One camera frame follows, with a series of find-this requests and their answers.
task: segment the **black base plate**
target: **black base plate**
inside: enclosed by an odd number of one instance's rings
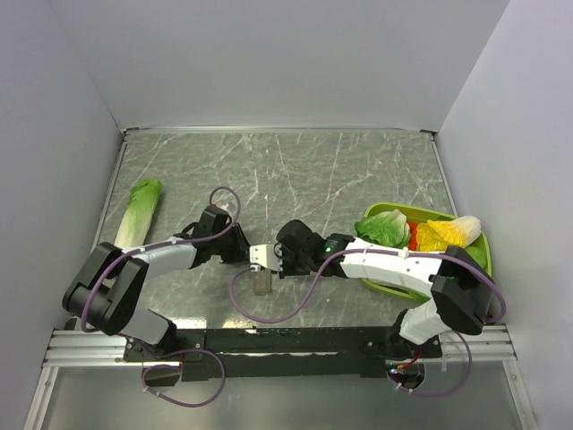
[[[402,361],[422,349],[422,358],[441,357],[438,337],[417,346],[401,338],[395,327],[320,327],[294,329],[189,329],[178,330],[177,349],[204,348],[215,352],[227,377],[359,374],[386,377],[386,360]],[[220,377],[211,357],[187,354],[157,359],[131,343],[127,362],[183,359],[182,381]]]

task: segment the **gray marble surface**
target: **gray marble surface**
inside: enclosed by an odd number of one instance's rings
[[[148,243],[197,220],[217,185],[230,185],[241,195],[240,223],[252,245],[274,243],[291,219],[323,235],[353,234],[354,223],[374,202],[451,212],[428,134],[135,133],[126,138],[100,241],[113,243],[130,189],[145,178],[157,178],[164,186]],[[217,202],[231,200],[222,193]],[[147,282],[140,305],[181,328],[253,326],[227,295],[229,281],[241,268],[215,260]],[[252,314],[277,317],[300,303],[310,279],[275,279],[268,296],[255,296],[252,284],[250,274],[238,282],[239,303]],[[388,325],[412,305],[370,291],[358,279],[323,279],[307,306],[280,325]]]

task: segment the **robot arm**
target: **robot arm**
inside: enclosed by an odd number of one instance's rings
[[[323,239],[300,220],[288,222],[277,240],[276,245],[251,247],[254,271],[275,271],[280,278],[306,275],[343,251],[346,254],[335,258],[322,276],[365,278],[427,296],[427,302],[398,317],[399,335],[416,345],[449,330],[471,335],[482,332],[492,292],[474,273],[454,262],[423,258],[423,253],[410,255],[407,250],[373,245],[348,235]],[[489,279],[463,248],[450,246],[445,254],[470,264]]]
[[[190,235],[180,233],[170,237],[171,246],[149,250],[126,258],[107,277],[95,295],[88,313],[88,323],[107,335],[121,333],[141,339],[158,350],[173,350],[176,326],[161,315],[137,306],[143,283],[157,276],[195,268],[218,255],[222,262],[246,261],[249,242],[239,226],[235,224],[224,236],[196,245],[184,240],[213,236],[225,229],[231,217],[228,212],[215,206],[208,206],[199,222],[193,224]],[[95,247],[84,263],[72,285],[67,289],[63,307],[68,312],[81,316],[88,296],[101,273],[121,254],[133,248],[121,249],[109,243]]]

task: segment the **white enclosure wall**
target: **white enclosure wall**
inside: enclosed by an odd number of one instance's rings
[[[122,128],[437,131],[508,0],[48,0]]]
[[[44,0],[0,4],[0,426],[22,428],[119,131]]]
[[[541,428],[571,428],[573,3],[511,0],[438,134],[458,208],[483,220]]]

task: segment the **metal frame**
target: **metal frame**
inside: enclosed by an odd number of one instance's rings
[[[479,336],[468,336],[467,343],[475,362],[515,361],[516,354],[505,325],[483,328]],[[48,367],[116,367],[152,366],[168,364],[149,362],[124,362],[126,339],[107,336],[104,333],[84,333],[83,331],[54,331],[47,346],[43,366]],[[453,332],[440,335],[442,358],[423,358],[421,363],[457,363],[467,361],[463,343]]]
[[[400,133],[402,130],[388,130],[368,127],[337,127],[337,128],[317,128],[317,127],[174,127],[174,128],[152,128],[145,130],[125,130],[124,141],[122,142],[114,172],[110,178],[107,189],[106,200],[99,219],[98,229],[94,238],[92,248],[98,243],[101,229],[105,221],[107,207],[111,199],[115,186],[117,173],[121,167],[124,157],[125,147],[129,143],[129,137],[137,133],[221,133],[221,132],[384,132]],[[440,154],[435,140],[431,139],[440,172],[446,186],[446,190],[451,204],[452,211],[458,215],[456,205],[452,199],[448,182],[444,174],[443,166],[440,160]],[[483,333],[479,336],[470,336],[466,338],[472,359],[475,362],[502,362],[508,377],[509,388],[513,396],[516,410],[519,415],[521,425],[524,429],[537,429],[535,416],[527,395],[526,386],[519,372],[517,365],[517,355],[508,328],[505,324],[496,326],[487,326],[483,328]],[[440,335],[440,342],[443,351],[443,357],[438,359],[420,360],[425,363],[442,363],[443,367],[447,363],[456,363],[466,361],[466,349],[459,338],[452,332]],[[54,331],[47,347],[47,352],[42,365],[42,373],[39,378],[38,388],[34,399],[30,405],[30,412],[26,420],[25,430],[39,430],[42,427],[44,417],[47,412],[47,406],[50,401],[58,369],[60,367],[115,367],[115,366],[150,366],[153,363],[125,363],[123,361],[126,340],[120,337],[109,337],[103,333],[84,333],[83,331]]]

